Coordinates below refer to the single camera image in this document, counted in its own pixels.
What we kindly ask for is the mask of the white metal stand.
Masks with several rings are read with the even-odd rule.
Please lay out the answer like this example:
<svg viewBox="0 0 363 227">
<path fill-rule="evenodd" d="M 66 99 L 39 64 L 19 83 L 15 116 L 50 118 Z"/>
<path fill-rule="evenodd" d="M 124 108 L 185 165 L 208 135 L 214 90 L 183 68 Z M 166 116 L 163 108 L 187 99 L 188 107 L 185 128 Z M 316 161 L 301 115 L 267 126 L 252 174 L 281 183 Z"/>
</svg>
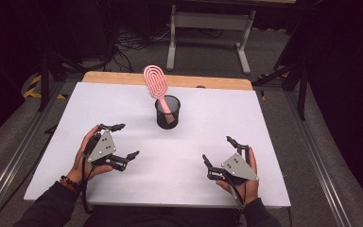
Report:
<svg viewBox="0 0 363 227">
<path fill-rule="evenodd" d="M 248 15 L 184 12 L 177 10 L 177 6 L 173 5 L 170 15 L 170 44 L 168 47 L 166 69 L 172 71 L 175 66 L 177 27 L 239 30 L 242 32 L 242 38 L 239 43 L 235 44 L 235 48 L 243 73 L 249 75 L 251 73 L 251 68 L 249 66 L 245 48 L 251 33 L 255 15 L 255 10 L 251 10 Z"/>
</svg>

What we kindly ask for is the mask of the person's left hand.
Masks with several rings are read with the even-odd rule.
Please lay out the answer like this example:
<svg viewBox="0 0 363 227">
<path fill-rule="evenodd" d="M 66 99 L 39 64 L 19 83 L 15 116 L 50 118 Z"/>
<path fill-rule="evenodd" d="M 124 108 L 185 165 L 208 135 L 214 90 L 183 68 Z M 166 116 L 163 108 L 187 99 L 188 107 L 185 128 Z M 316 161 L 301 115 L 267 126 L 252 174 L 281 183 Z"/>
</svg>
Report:
<svg viewBox="0 0 363 227">
<path fill-rule="evenodd" d="M 98 126 L 95 125 L 91 130 L 84 136 L 80 148 L 75 156 L 75 162 L 69 170 L 66 177 L 73 183 L 81 183 L 82 180 L 91 180 L 97 175 L 111 172 L 111 166 L 95 166 L 91 167 L 89 163 L 85 164 L 83 161 L 83 151 L 85 150 L 89 140 L 98 132 Z"/>
</svg>

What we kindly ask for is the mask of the white board sheet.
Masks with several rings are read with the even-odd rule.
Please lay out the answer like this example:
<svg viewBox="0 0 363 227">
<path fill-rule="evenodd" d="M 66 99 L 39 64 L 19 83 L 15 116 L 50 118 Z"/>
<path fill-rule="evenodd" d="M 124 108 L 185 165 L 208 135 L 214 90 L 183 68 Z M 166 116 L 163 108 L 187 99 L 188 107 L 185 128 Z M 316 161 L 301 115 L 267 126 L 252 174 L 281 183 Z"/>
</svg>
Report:
<svg viewBox="0 0 363 227">
<path fill-rule="evenodd" d="M 253 91 L 172 87 L 181 103 L 178 125 L 161 129 L 147 87 L 80 82 L 24 195 L 34 201 L 74 163 L 84 135 L 95 125 L 122 123 L 113 134 L 116 154 L 136 152 L 123 172 L 88 183 L 91 204 L 234 207 L 233 197 L 207 177 L 203 161 L 220 166 L 235 152 L 229 139 L 252 147 L 259 195 L 267 207 L 290 199 L 268 129 Z"/>
</svg>

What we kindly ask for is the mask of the yellow black hazard tape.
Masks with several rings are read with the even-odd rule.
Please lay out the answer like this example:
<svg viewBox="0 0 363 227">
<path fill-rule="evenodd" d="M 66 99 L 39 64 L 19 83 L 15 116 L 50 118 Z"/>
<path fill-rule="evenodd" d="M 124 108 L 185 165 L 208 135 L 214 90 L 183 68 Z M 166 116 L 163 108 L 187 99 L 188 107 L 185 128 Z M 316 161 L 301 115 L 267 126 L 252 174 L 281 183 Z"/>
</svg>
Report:
<svg viewBox="0 0 363 227">
<path fill-rule="evenodd" d="M 36 75 L 32 81 L 30 82 L 30 84 L 28 85 L 28 87 L 26 88 L 26 91 L 23 94 L 24 98 L 38 98 L 41 99 L 43 97 L 43 95 L 41 93 L 37 93 L 36 92 L 36 88 L 37 85 L 39 84 L 39 82 L 42 80 L 42 76 L 41 75 Z"/>
</svg>

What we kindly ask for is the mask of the person's torso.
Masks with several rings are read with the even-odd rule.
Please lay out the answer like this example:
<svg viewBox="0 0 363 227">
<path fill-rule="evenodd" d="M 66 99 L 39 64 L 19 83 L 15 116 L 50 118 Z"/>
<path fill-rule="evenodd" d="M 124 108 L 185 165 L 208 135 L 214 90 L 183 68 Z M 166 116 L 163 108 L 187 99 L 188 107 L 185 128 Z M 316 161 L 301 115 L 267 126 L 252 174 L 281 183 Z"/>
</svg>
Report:
<svg viewBox="0 0 363 227">
<path fill-rule="evenodd" d="M 227 208 L 96 206 L 83 227 L 235 227 L 239 219 Z"/>
</svg>

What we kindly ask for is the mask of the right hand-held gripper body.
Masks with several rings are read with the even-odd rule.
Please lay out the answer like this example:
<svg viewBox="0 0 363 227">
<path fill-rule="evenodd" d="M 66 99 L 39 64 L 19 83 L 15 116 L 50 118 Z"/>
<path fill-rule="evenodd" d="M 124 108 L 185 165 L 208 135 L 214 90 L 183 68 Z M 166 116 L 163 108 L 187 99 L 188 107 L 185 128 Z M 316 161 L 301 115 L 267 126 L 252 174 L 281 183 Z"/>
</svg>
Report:
<svg viewBox="0 0 363 227">
<path fill-rule="evenodd" d="M 220 169 L 220 182 L 238 186 L 247 181 L 259 181 L 259 177 L 249 163 L 238 153 L 224 161 Z"/>
</svg>

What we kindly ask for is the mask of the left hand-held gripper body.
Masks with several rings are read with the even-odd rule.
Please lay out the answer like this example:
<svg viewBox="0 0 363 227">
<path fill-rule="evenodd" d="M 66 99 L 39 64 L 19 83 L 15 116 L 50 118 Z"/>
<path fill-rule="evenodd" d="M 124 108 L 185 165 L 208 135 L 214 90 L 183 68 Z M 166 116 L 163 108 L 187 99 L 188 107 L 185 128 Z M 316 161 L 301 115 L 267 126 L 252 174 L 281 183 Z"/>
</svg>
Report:
<svg viewBox="0 0 363 227">
<path fill-rule="evenodd" d="M 116 151 L 116 146 L 109 130 L 96 133 L 87 143 L 83 156 L 86 161 L 95 166 L 106 165 L 110 156 Z"/>
</svg>

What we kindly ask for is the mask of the aluminium floor rail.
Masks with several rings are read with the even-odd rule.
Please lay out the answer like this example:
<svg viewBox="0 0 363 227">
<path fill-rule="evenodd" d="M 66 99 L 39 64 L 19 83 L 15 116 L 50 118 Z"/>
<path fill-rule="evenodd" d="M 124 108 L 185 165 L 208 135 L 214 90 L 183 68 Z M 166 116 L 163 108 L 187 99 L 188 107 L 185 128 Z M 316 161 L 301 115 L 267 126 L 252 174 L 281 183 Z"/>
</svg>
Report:
<svg viewBox="0 0 363 227">
<path fill-rule="evenodd" d="M 345 208 L 342 205 L 340 197 L 337 193 L 337 189 L 335 188 L 329 172 L 327 171 L 325 164 L 321 160 L 320 153 L 315 144 L 312 133 L 310 132 L 306 122 L 301 119 L 301 116 L 298 112 L 298 102 L 296 101 L 295 96 L 292 93 L 287 92 L 285 93 L 285 98 L 287 100 L 289 108 L 293 112 L 295 121 L 297 122 L 300 131 L 302 132 L 302 137 L 308 148 L 309 159 L 313 165 L 313 168 L 315 169 L 318 180 L 320 182 L 320 186 L 331 208 L 337 226 L 353 227 L 345 211 Z"/>
<path fill-rule="evenodd" d="M 20 165 L 25 159 L 31 144 L 35 139 L 36 133 L 45 119 L 46 114 L 49 112 L 57 96 L 60 94 L 63 85 L 64 82 L 56 82 L 52 85 L 52 88 L 48 91 L 48 94 L 45 95 L 45 97 L 47 97 L 47 101 L 45 102 L 43 109 L 41 111 L 37 111 L 31 125 L 24 134 L 20 145 L 13 152 L 8 164 L 0 174 L 0 204 L 7 193 L 11 182 L 16 176 Z"/>
</svg>

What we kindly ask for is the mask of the pink hairbrush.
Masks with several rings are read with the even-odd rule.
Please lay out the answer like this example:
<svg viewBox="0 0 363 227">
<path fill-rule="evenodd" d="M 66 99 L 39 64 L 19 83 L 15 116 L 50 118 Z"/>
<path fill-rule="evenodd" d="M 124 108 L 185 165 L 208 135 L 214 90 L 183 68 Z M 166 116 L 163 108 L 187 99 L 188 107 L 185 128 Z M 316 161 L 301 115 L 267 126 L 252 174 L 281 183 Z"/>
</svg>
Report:
<svg viewBox="0 0 363 227">
<path fill-rule="evenodd" d="M 164 112 L 169 114 L 170 110 L 164 100 L 168 85 L 163 70 L 157 65 L 149 65 L 144 69 L 143 74 L 150 95 L 159 99 Z"/>
</svg>

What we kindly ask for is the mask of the wooden table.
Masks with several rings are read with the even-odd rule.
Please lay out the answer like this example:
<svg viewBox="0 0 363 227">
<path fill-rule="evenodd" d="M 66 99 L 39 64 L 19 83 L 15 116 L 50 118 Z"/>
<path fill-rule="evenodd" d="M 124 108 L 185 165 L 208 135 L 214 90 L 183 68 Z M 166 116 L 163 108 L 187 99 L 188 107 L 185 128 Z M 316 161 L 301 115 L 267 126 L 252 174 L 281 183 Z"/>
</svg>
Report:
<svg viewBox="0 0 363 227">
<path fill-rule="evenodd" d="M 225 79 L 225 78 L 177 76 L 177 75 L 167 75 L 165 78 L 167 85 L 170 87 L 252 91 L 252 85 L 248 79 Z M 82 81 L 91 82 L 91 83 L 109 83 L 109 84 L 125 84 L 125 85 L 146 84 L 144 76 L 142 74 L 119 73 L 119 72 L 90 71 L 84 75 Z"/>
</svg>

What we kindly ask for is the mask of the black metal stand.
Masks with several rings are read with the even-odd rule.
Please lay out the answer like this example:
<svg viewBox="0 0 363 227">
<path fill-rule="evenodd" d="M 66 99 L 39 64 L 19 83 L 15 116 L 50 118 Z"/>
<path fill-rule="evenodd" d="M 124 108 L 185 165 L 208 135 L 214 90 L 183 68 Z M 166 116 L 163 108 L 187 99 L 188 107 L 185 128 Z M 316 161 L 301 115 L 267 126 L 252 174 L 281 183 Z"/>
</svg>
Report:
<svg viewBox="0 0 363 227">
<path fill-rule="evenodd" d="M 42 112 L 48 105 L 53 92 L 50 90 L 50 80 L 64 82 L 67 78 L 65 65 L 84 75 L 87 69 L 81 64 L 71 61 L 58 52 L 46 52 L 41 58 L 41 91 L 42 97 L 39 111 Z"/>
<path fill-rule="evenodd" d="M 306 90 L 307 90 L 307 82 L 308 76 L 305 73 L 305 62 L 298 61 L 296 63 L 292 63 L 288 66 L 285 66 L 281 69 L 276 70 L 275 72 L 261 77 L 258 80 L 254 81 L 251 85 L 253 87 L 262 86 L 274 79 L 280 78 L 282 75 L 285 75 L 285 80 L 282 82 L 282 89 L 287 92 L 292 92 L 297 84 L 300 85 L 298 102 L 297 102 L 297 112 L 301 120 L 305 119 L 304 116 L 304 106 L 306 99 Z"/>
</svg>

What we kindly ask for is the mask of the person's right hand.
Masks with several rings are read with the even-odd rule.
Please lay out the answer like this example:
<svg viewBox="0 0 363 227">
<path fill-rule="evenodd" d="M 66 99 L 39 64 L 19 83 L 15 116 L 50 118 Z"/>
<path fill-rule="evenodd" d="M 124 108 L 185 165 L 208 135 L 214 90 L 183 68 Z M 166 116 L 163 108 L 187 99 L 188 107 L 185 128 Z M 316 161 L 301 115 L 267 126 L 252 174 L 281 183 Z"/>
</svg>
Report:
<svg viewBox="0 0 363 227">
<path fill-rule="evenodd" d="M 216 181 L 216 184 L 232 196 L 236 195 L 241 204 L 247 205 L 258 198 L 259 183 L 256 181 L 246 181 L 236 187 L 232 187 L 224 181 Z"/>
</svg>

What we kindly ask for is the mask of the black mesh pen holder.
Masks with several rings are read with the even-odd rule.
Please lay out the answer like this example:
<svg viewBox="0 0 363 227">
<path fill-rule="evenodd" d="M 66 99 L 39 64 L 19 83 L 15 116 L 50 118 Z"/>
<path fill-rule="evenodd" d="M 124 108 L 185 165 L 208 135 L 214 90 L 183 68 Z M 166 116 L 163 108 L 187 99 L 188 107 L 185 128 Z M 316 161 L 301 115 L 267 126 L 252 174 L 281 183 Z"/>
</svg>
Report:
<svg viewBox="0 0 363 227">
<path fill-rule="evenodd" d="M 171 130 L 179 123 L 181 103 L 175 96 L 165 96 L 164 100 L 170 110 L 170 113 L 164 112 L 160 100 L 157 99 L 155 102 L 156 120 L 160 128 L 164 130 Z"/>
</svg>

